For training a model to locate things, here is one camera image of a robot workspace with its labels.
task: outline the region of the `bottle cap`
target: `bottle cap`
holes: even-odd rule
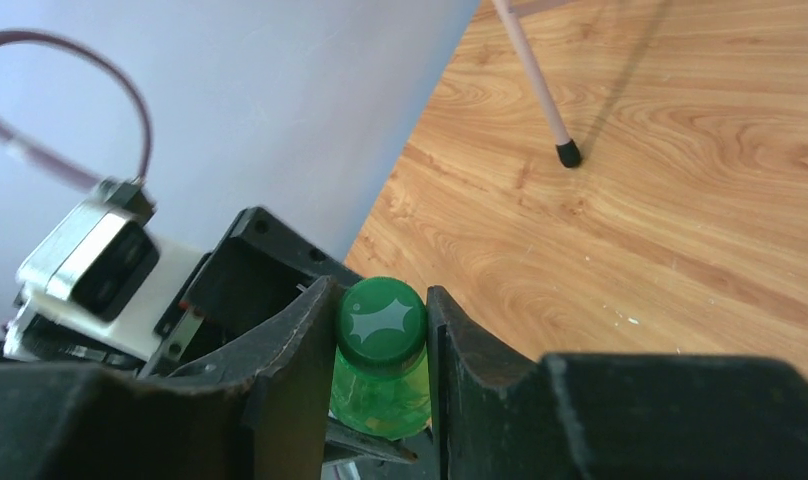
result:
[[[336,327],[339,349],[349,363],[367,373],[400,374],[424,349],[427,311],[406,283],[372,277],[342,297]]]

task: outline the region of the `screw hole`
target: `screw hole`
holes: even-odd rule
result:
[[[324,252],[322,252],[318,248],[314,248],[310,250],[310,260],[316,263],[321,263],[327,260],[327,255],[325,255]]]
[[[216,366],[212,363],[188,363],[172,373],[171,377],[194,377],[212,372]]]
[[[265,220],[257,220],[254,222],[254,231],[260,234],[266,233],[269,231],[269,223]]]

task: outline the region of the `black rubber foot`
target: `black rubber foot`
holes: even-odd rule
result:
[[[557,156],[566,168],[577,168],[581,165],[581,151],[578,150],[574,140],[569,140],[565,145],[557,145]]]

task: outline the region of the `white logo on cap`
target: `white logo on cap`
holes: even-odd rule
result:
[[[378,330],[398,330],[404,331],[404,316],[413,307],[408,307],[396,298],[389,305],[375,313],[352,313],[351,335],[360,337],[360,342],[366,341],[369,335]]]

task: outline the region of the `white wall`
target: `white wall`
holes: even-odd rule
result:
[[[155,124],[151,228],[211,247],[261,204],[343,258],[478,0],[0,0],[121,66]],[[44,47],[0,49],[0,113],[106,175],[131,176],[121,90]],[[0,324],[21,260],[82,194],[0,147]]]

